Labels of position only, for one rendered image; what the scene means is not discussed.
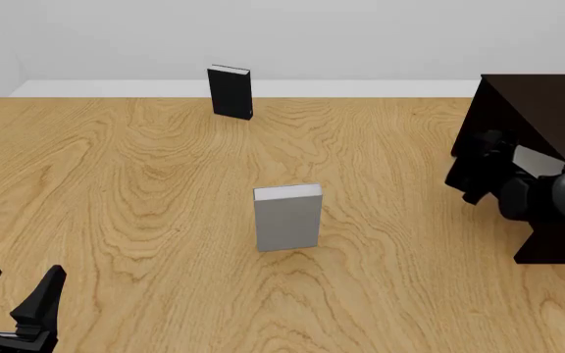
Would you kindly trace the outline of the small flat plate on stalk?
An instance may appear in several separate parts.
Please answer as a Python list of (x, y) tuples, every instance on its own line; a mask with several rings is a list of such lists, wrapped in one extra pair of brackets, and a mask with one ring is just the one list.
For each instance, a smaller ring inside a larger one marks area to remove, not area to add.
[(565, 168), (564, 161), (521, 145), (516, 146), (512, 163), (534, 178), (559, 176)]

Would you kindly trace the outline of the dark wooden cabinet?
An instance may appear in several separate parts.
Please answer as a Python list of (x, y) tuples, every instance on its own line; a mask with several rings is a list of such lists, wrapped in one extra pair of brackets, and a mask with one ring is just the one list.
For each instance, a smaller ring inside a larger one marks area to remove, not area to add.
[[(467, 149), (468, 137), (493, 129), (512, 131), (519, 145), (565, 162), (565, 75), (482, 76), (452, 157)], [(514, 261), (565, 264), (565, 221), (528, 224), (533, 232)]]

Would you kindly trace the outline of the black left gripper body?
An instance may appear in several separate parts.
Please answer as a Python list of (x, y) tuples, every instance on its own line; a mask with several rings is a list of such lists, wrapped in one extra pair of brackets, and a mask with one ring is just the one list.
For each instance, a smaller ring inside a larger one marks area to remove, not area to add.
[(0, 353), (53, 353), (57, 335), (44, 329), (0, 331)]

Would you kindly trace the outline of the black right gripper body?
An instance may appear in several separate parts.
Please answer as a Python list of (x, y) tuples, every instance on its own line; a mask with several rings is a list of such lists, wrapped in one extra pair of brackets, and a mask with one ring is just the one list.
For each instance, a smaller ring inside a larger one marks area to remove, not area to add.
[(500, 130), (489, 130), (469, 138), (460, 155), (465, 187), (463, 199), (477, 205), (488, 193), (496, 195), (513, 172), (516, 138)]

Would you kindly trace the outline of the grey book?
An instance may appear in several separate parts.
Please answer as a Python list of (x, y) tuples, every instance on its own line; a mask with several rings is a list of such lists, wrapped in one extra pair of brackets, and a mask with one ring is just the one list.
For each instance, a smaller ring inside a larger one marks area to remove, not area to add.
[(318, 245), (323, 190), (318, 183), (253, 189), (259, 252)]

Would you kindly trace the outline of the black book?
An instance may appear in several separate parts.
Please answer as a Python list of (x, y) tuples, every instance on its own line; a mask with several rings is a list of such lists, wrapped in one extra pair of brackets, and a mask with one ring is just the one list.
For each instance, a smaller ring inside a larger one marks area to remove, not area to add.
[(240, 120), (253, 117), (249, 70), (212, 65), (207, 69), (213, 113)]

